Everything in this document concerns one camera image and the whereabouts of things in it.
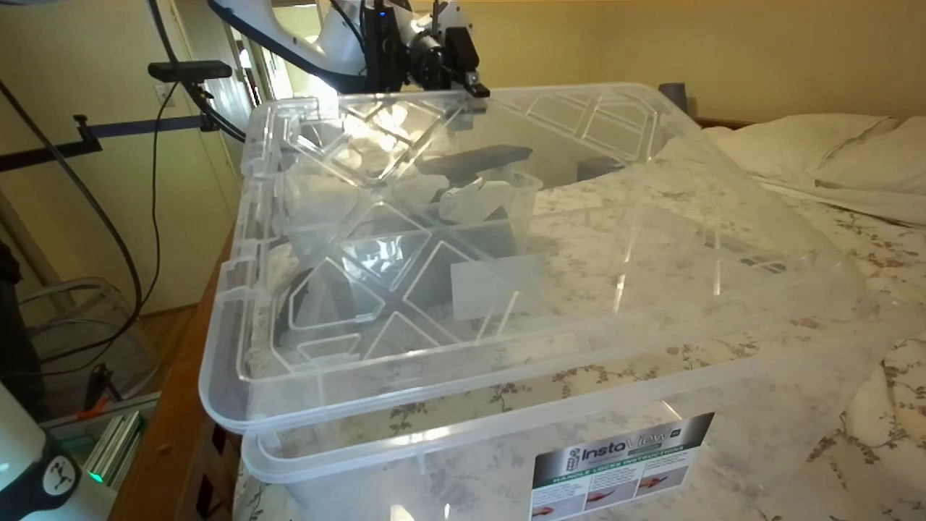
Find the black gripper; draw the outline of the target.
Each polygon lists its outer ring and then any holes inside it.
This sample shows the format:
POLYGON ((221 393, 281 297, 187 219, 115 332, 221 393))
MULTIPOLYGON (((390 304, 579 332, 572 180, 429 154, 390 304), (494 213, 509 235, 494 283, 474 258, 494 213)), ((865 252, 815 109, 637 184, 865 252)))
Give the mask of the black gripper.
POLYGON ((485 99, 471 22, 456 0, 432 0, 425 15, 410 0, 362 0, 365 77, 373 93, 404 83, 422 89, 464 89, 485 99))

